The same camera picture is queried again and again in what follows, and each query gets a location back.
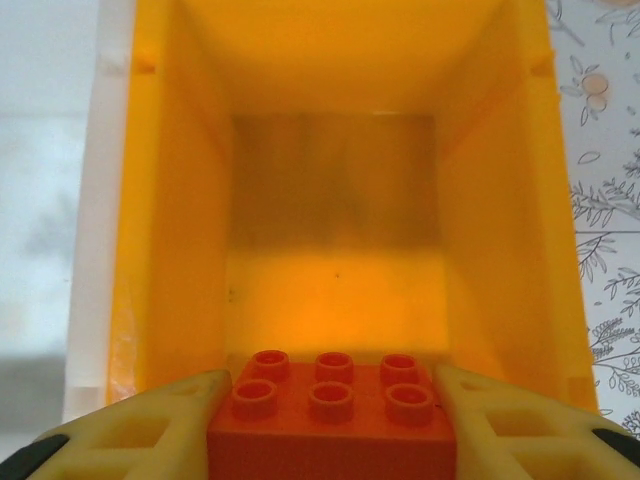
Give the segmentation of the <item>yellow plastic bin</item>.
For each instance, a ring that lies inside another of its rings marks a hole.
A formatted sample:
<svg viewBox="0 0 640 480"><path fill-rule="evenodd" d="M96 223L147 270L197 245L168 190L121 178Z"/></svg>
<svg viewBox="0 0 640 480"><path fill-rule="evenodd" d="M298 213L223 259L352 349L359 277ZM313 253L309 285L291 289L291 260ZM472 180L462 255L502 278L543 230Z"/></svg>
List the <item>yellow plastic bin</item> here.
<svg viewBox="0 0 640 480"><path fill-rule="evenodd" d="M255 352L597 407L543 0L138 0L106 396Z"/></svg>

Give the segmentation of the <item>floral print tablecloth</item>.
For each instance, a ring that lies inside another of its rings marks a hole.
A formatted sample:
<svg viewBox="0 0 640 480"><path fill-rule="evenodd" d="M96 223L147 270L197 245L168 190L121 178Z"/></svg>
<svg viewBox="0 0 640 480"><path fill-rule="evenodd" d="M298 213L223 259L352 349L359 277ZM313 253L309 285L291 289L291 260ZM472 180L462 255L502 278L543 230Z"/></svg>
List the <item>floral print tablecloth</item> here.
<svg viewBox="0 0 640 480"><path fill-rule="evenodd" d="M602 416L640 432L640 0L544 0Z"/></svg>

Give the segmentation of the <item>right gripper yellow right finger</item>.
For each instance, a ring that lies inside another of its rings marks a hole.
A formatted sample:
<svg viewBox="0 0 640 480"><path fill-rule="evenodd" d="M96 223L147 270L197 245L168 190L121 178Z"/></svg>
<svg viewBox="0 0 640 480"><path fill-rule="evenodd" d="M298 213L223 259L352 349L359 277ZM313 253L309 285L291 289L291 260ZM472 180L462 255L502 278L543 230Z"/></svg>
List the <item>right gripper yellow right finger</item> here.
<svg viewBox="0 0 640 480"><path fill-rule="evenodd" d="M437 393L455 480L640 480L640 441L595 413L449 365Z"/></svg>

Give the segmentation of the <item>white plastic bin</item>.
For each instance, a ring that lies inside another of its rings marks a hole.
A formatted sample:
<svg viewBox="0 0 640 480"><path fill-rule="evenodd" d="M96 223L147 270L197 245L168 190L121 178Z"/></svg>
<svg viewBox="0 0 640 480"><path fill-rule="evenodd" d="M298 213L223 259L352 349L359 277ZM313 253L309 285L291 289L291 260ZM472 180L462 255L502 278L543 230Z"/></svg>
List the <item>white plastic bin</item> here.
<svg viewBox="0 0 640 480"><path fill-rule="evenodd" d="M103 406L137 0L0 0L0 457Z"/></svg>

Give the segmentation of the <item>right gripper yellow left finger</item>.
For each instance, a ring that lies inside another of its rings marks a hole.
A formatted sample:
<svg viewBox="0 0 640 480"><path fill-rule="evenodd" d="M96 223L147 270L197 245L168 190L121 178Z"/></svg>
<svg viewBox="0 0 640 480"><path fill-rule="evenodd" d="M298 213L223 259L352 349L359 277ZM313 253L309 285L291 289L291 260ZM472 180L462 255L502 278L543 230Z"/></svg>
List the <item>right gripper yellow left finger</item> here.
<svg viewBox="0 0 640 480"><path fill-rule="evenodd" d="M209 480L207 428L231 391L213 370L49 430L0 462L0 480Z"/></svg>

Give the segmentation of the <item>orange six-stud lego brick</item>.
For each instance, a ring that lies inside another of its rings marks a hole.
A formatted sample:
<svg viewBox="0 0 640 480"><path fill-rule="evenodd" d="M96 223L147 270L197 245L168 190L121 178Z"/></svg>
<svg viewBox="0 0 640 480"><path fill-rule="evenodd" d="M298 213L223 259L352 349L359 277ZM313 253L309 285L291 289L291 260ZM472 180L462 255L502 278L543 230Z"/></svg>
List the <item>orange six-stud lego brick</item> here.
<svg viewBox="0 0 640 480"><path fill-rule="evenodd" d="M457 442L418 360L253 355L207 431L209 480L455 480Z"/></svg>

